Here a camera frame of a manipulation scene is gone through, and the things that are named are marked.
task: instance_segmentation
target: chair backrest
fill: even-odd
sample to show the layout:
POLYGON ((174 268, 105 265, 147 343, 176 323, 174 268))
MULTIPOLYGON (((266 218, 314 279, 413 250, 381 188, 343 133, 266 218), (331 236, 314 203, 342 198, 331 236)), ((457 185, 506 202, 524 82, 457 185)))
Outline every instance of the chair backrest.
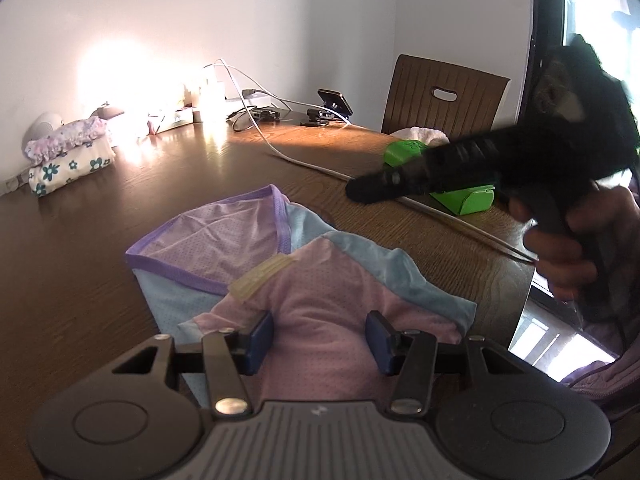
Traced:
POLYGON ((508 78, 401 54, 386 100, 382 133, 421 126, 455 139, 491 128, 508 78))

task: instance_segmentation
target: light blue fabric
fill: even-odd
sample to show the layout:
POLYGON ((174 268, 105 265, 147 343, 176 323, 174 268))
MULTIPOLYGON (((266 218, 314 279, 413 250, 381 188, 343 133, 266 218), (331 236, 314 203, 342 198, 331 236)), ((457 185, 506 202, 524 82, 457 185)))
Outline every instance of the light blue fabric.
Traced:
POLYGON ((474 322, 476 304, 431 285, 402 249, 385 249, 367 238, 342 231, 322 236, 356 260, 392 293, 455 322, 462 335, 474 322))
POLYGON ((287 215, 291 227, 291 252, 307 245, 324 233, 335 231, 316 213, 298 204, 287 203, 287 215))
MULTIPOLYGON (((146 270, 133 269, 138 279, 146 304, 163 334, 171 334, 176 344, 195 343, 200 337, 189 330, 180 328, 180 324, 191 318, 208 312, 223 297, 201 292, 157 276, 146 270)), ((201 406, 208 406, 207 386, 201 374, 184 374, 185 382, 201 406)))

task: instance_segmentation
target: floral fabric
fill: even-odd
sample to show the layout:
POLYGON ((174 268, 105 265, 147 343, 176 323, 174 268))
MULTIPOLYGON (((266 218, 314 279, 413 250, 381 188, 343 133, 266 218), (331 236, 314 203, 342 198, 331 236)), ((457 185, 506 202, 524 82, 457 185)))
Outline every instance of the floral fabric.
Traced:
POLYGON ((69 124, 63 124, 47 137, 30 140, 24 154, 38 166, 55 158, 67 156, 78 146, 91 147, 96 139, 107 133, 107 121, 98 117, 89 117, 69 124))
POLYGON ((81 176, 106 168, 114 158, 107 137, 100 137, 31 168, 29 185, 34 195, 42 197, 81 176))

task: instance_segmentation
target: wooden table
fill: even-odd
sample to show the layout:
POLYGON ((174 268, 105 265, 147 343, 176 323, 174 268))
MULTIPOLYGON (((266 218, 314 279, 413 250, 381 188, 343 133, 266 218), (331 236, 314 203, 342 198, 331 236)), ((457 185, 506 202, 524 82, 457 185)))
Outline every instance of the wooden table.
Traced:
MULTIPOLYGON (((393 139, 357 126, 264 131, 288 155, 357 175, 393 139)), ((459 230, 389 202, 348 202, 344 183, 270 153, 256 132, 197 124, 116 149, 116 163, 43 199, 0 198, 0 478, 39 478, 26 428, 34 410, 157 329, 124 251, 190 208, 273 183, 340 230, 404 249, 443 290, 478 303, 472 329, 508 344, 533 268, 459 230)), ((465 218, 511 244, 522 227, 499 210, 465 218)))

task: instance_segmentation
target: pink floral cloth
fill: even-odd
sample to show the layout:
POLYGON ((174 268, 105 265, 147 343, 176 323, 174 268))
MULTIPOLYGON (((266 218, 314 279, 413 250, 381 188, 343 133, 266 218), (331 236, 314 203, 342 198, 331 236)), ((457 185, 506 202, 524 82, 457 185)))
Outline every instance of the pink floral cloth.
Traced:
POLYGON ((24 154, 31 159, 32 167, 53 160, 61 154, 99 139, 107 133, 107 121, 99 117, 89 117, 69 124, 63 124, 47 137, 30 140, 24 154))

